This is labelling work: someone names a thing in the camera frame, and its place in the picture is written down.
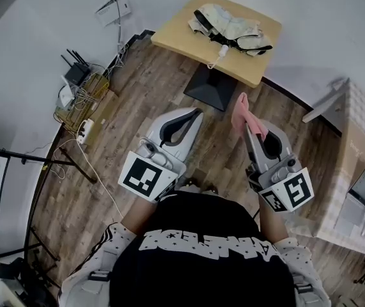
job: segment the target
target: black metal stand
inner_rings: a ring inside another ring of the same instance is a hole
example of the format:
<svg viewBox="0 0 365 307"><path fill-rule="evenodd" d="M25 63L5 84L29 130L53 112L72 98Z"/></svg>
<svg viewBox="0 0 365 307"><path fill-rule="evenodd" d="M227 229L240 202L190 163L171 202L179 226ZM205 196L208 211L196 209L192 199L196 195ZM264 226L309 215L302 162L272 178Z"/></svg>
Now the black metal stand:
<svg viewBox="0 0 365 307"><path fill-rule="evenodd" d="M69 161L57 161L50 158L41 158L36 157L32 155L24 155L23 153L16 153L7 151L5 149L0 149L0 157L4 158L19 158L22 161L22 164L25 165L27 161L38 161L38 162L44 162L45 164L57 164L57 165L69 165L76 167L81 174L84 175L84 177L87 178L92 184L95 184L97 182L97 179L91 178L87 175L87 173L67 154L67 151L65 149L60 148L61 152L67 157Z"/></svg>
<svg viewBox="0 0 365 307"><path fill-rule="evenodd" d="M184 94L225 111L238 81L216 69L200 64L189 81Z"/></svg>

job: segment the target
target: white power strip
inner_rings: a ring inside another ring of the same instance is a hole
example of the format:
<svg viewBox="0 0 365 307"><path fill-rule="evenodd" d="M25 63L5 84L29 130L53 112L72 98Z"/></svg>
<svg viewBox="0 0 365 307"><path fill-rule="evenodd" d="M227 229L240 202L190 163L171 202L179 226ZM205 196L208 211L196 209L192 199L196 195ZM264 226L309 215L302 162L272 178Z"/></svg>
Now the white power strip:
<svg viewBox="0 0 365 307"><path fill-rule="evenodd" d="M79 135L77 136L78 143L80 143L82 145L84 142L86 142L88 134L90 133L93 125L94 125L94 121L92 121L90 119L85 120L82 123L82 128L80 129Z"/></svg>

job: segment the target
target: person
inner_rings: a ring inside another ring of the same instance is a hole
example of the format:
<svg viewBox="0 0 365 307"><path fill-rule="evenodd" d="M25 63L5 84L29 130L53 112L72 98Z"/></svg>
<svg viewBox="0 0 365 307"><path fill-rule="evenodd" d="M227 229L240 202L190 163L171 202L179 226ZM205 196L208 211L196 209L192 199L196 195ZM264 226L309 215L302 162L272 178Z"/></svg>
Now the person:
<svg viewBox="0 0 365 307"><path fill-rule="evenodd" d="M245 208L193 179L158 204L136 198L64 280L60 306L330 306L310 251L259 204L260 230Z"/></svg>

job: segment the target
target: floor plank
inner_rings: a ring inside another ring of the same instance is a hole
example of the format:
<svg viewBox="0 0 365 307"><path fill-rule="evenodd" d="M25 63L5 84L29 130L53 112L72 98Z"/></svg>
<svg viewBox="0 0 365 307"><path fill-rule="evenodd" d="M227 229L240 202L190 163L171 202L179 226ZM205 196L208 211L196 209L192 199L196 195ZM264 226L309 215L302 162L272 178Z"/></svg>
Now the floor plank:
<svg viewBox="0 0 365 307"><path fill-rule="evenodd" d="M111 89L119 96L120 106L86 153L121 212L126 213L134 199L132 193L117 184L128 151L136 148L155 117L179 107L195 106L204 111L204 118L186 161L186 175L197 176L203 186L209 182L218 184L221 194L254 214L258 200L245 177L244 169L249 164L247 152L230 125L233 102L244 91L249 97L250 110L283 129L293 151L309 168L316 197L302 208L301 214L314 219L329 183L328 174L334 169L340 138L320 120L303 123L306 110L263 83L255 89L238 83L225 113L185 96L183 89L198 65L197 61L153 46L145 38L131 46L125 66L113 73ZM66 149L86 168L73 142ZM33 219L38 235L61 258L59 267L50 272L58 283L86 257L104 228L120 220L100 184L90 185L75 168L63 168L64 180L54 174L48 177ZM333 301L344 294L356 299L359 305L364 304L364 286L352 283L364 270L363 255L316 238L299 237L299 240L311 249L313 262ZM40 260L45 266L52 263L44 251Z"/></svg>

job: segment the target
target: white sleeve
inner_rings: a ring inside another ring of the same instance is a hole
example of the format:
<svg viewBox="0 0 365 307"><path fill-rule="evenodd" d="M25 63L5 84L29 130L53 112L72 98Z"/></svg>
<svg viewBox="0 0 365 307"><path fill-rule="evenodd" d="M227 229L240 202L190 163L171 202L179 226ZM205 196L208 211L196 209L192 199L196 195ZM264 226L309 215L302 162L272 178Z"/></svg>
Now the white sleeve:
<svg viewBox="0 0 365 307"><path fill-rule="evenodd" d="M94 271L111 272L118 257L134 240L136 235L120 223L109 225L100 241L91 249L88 257L63 281L59 293L59 305L66 306L71 289L86 280Z"/></svg>
<svg viewBox="0 0 365 307"><path fill-rule="evenodd" d="M323 283L311 262L311 252L299 246L296 238L274 244L287 263L295 285L297 307L331 307Z"/></svg>

